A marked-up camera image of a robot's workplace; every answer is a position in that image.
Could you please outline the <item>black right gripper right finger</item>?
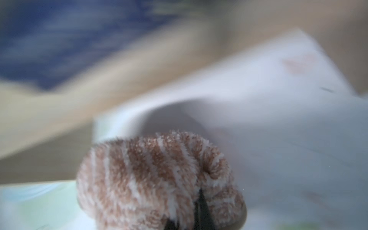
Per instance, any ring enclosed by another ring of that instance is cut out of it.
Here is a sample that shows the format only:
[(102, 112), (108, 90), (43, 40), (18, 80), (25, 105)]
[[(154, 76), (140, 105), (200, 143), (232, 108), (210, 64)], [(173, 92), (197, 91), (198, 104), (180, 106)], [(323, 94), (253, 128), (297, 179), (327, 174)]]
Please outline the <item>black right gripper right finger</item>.
[(194, 230), (216, 230), (202, 189), (200, 189), (199, 198), (195, 202), (194, 217)]

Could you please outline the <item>pink striped fluffy cloth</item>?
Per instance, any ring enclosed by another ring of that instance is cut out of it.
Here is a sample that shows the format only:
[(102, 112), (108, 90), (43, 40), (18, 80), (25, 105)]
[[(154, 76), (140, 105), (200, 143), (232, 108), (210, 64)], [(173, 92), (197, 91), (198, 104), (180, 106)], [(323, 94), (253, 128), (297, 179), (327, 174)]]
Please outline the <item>pink striped fluffy cloth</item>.
[(170, 131), (91, 146), (76, 175), (77, 201), (99, 230), (195, 227), (201, 195), (216, 229), (246, 217), (225, 155), (191, 132)]

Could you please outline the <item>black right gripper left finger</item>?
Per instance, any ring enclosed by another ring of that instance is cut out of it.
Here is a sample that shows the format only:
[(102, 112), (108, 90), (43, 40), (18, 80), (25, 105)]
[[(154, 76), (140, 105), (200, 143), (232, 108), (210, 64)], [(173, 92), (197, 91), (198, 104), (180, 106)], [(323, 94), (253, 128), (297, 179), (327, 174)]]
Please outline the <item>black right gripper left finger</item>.
[(178, 230), (178, 229), (179, 229), (179, 224), (170, 219), (166, 222), (166, 225), (164, 228), (164, 230)]

